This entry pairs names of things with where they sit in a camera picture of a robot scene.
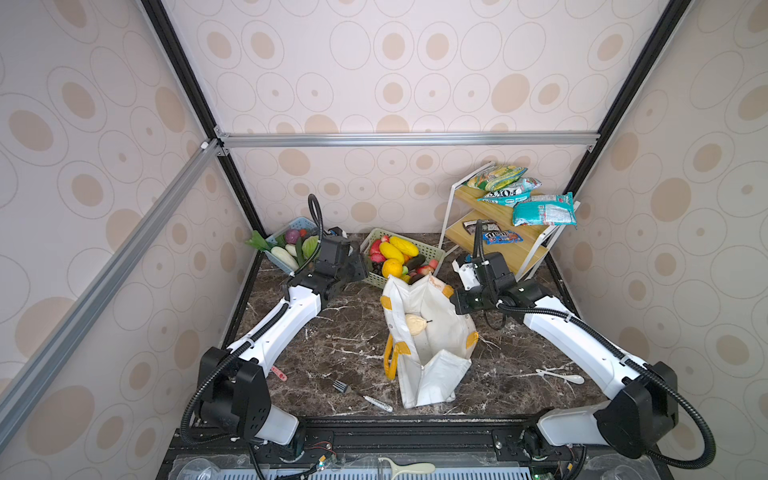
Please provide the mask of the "white grocery bag yellow handles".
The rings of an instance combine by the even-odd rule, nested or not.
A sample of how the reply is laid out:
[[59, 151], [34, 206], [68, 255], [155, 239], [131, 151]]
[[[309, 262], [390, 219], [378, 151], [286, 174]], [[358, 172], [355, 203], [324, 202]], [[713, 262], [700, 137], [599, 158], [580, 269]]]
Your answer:
[[[428, 275], [413, 284], [390, 277], [380, 297], [389, 335], [384, 352], [388, 379], [396, 379], [404, 408], [452, 402], [471, 366], [479, 335], [469, 315], [456, 313], [453, 288]], [[412, 337], [406, 314], [431, 323]]]

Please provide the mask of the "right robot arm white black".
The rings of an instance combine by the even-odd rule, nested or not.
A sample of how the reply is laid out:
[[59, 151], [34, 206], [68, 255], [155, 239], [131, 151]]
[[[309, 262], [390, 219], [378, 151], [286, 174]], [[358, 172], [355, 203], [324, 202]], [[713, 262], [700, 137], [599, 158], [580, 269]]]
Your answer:
[[[462, 288], [450, 298], [457, 313], [495, 310], [539, 334], [573, 361], [601, 389], [604, 402], [553, 409], [536, 422], [536, 436], [548, 446], [600, 445], [627, 458], [648, 456], [685, 470], [713, 463], [717, 446], [703, 415], [677, 390], [675, 371], [649, 364], [620, 348], [580, 319], [534, 280], [518, 281], [498, 252], [484, 250], [487, 221], [478, 220], [469, 260], [454, 265]], [[698, 428], [703, 451], [677, 459], [656, 451], [657, 443], [685, 412]]]

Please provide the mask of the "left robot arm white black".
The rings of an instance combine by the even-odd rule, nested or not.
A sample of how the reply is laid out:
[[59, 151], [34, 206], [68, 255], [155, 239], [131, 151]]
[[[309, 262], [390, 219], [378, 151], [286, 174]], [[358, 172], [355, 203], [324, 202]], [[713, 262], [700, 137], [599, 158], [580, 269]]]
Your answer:
[[297, 442], [300, 421], [271, 402], [266, 377], [293, 338], [351, 283], [368, 275], [360, 245], [324, 228], [314, 194], [308, 196], [319, 244], [286, 282], [283, 298], [252, 330], [225, 349], [201, 358], [197, 390], [187, 404], [179, 435], [189, 445], [238, 437], [287, 446]]

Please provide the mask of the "teal snack bag front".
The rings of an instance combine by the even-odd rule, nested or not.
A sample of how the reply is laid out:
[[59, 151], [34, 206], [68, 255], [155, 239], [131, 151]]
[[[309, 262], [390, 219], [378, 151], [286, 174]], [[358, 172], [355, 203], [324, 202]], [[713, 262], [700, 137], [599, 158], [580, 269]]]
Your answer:
[[575, 204], [571, 193], [535, 195], [513, 209], [514, 226], [576, 225]]

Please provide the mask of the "green plastic fruit basket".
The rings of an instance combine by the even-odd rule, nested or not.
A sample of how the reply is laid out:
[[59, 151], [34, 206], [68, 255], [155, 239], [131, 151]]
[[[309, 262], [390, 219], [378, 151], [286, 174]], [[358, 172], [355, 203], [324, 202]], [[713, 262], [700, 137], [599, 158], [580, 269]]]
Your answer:
[[368, 268], [365, 282], [383, 288], [391, 276], [413, 283], [436, 274], [447, 252], [382, 228], [374, 228], [361, 245]]

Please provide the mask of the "pink dragon fruit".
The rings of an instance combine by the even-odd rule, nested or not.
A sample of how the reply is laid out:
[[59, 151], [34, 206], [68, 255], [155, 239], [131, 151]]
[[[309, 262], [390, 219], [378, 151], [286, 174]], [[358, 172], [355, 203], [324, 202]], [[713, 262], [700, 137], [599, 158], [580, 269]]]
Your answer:
[[376, 239], [369, 248], [369, 258], [375, 264], [384, 263], [387, 258], [380, 251], [381, 240]]

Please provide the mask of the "yellow mango front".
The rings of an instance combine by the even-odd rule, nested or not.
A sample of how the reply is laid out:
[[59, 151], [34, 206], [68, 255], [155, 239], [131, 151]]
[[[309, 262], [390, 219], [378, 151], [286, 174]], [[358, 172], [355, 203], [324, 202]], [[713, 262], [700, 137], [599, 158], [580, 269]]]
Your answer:
[[381, 242], [379, 251], [387, 260], [395, 260], [400, 264], [405, 263], [404, 254], [390, 242]]

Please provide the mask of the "yellow mango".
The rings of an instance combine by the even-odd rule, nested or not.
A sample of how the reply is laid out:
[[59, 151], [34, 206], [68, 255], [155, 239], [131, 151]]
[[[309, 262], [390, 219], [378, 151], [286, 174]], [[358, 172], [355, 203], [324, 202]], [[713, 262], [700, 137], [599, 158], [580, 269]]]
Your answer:
[[390, 242], [381, 242], [379, 251], [387, 260], [395, 260], [400, 264], [405, 263], [404, 254]]
[[418, 247], [409, 240], [391, 236], [389, 242], [397, 247], [405, 256], [412, 258], [419, 255]]

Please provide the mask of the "blue plastic vegetable basket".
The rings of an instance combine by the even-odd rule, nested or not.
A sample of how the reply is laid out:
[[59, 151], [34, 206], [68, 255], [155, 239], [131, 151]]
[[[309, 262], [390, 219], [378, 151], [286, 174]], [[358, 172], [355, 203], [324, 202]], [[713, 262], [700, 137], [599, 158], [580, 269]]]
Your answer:
[[285, 247], [291, 255], [293, 255], [297, 263], [299, 265], [299, 255], [297, 254], [297, 250], [295, 245], [287, 244], [284, 240], [283, 234], [288, 229], [298, 229], [301, 231], [301, 238], [304, 239], [308, 236], [316, 235], [318, 233], [318, 228], [314, 222], [312, 222], [310, 219], [307, 219], [305, 217], [298, 217], [288, 224], [286, 224], [284, 227], [277, 230], [276, 233], [270, 235], [266, 240], [269, 243], [272, 244], [278, 244], [282, 247]]

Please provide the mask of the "purple red cabbage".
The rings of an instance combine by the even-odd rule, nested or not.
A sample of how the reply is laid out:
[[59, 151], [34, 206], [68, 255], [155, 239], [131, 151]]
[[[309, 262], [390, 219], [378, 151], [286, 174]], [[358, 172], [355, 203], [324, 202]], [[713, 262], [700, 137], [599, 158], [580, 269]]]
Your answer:
[[301, 239], [301, 231], [298, 229], [288, 229], [283, 234], [283, 237], [287, 244], [295, 245]]

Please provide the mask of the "dark eggplant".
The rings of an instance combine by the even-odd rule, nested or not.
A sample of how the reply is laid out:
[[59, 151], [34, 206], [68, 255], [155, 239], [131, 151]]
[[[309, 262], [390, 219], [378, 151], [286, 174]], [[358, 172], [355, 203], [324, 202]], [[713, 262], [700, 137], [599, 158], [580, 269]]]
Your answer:
[[415, 257], [410, 258], [404, 266], [409, 271], [415, 271], [418, 270], [420, 267], [422, 267], [426, 263], [426, 258], [423, 254], [419, 254]]

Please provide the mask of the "cream plastic spatula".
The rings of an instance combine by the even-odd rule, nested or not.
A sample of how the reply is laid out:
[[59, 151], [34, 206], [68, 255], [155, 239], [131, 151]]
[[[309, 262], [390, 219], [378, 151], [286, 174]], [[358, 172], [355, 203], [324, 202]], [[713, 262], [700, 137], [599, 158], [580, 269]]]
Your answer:
[[436, 472], [437, 468], [432, 463], [412, 463], [407, 465], [397, 464], [389, 457], [379, 457], [379, 470], [382, 474], [384, 470], [389, 472], [389, 479], [396, 480], [404, 475], [430, 475]]

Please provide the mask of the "silver aluminium side bar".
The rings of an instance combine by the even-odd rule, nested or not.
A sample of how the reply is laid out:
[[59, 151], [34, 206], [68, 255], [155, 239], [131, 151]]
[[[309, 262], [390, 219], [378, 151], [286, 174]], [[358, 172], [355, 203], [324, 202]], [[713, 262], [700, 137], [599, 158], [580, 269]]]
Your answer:
[[216, 139], [209, 139], [198, 149], [11, 383], [1, 399], [2, 449], [7, 448], [220, 149], [221, 142]]

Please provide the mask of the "wooden shelf white frame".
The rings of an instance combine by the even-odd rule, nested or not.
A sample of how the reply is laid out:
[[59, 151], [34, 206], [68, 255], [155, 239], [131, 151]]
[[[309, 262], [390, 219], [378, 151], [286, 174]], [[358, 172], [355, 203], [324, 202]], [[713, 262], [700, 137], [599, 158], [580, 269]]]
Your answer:
[[[488, 162], [451, 186], [438, 247], [443, 248], [445, 240], [448, 239], [454, 244], [447, 250], [448, 253], [452, 253], [457, 248], [471, 253], [474, 237], [468, 231], [469, 224], [478, 220], [487, 220], [491, 225], [495, 225], [493, 232], [497, 240], [490, 244], [482, 242], [481, 245], [487, 251], [500, 253], [517, 280], [532, 279], [566, 225], [514, 226], [511, 207], [481, 201], [480, 198], [485, 193], [482, 190], [470, 188], [467, 182], [490, 167], [496, 167], [496, 164]], [[472, 210], [460, 219], [452, 221], [450, 215], [455, 200], [463, 202]]]

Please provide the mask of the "silver aluminium frame bar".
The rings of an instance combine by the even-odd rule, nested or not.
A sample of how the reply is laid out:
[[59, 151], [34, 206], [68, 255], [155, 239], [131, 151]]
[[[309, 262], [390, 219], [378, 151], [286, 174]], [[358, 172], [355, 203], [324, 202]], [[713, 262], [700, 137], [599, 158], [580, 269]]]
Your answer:
[[423, 132], [423, 133], [313, 133], [234, 134], [224, 133], [220, 142], [227, 148], [362, 148], [362, 147], [451, 147], [517, 145], [594, 145], [594, 131], [522, 132]]

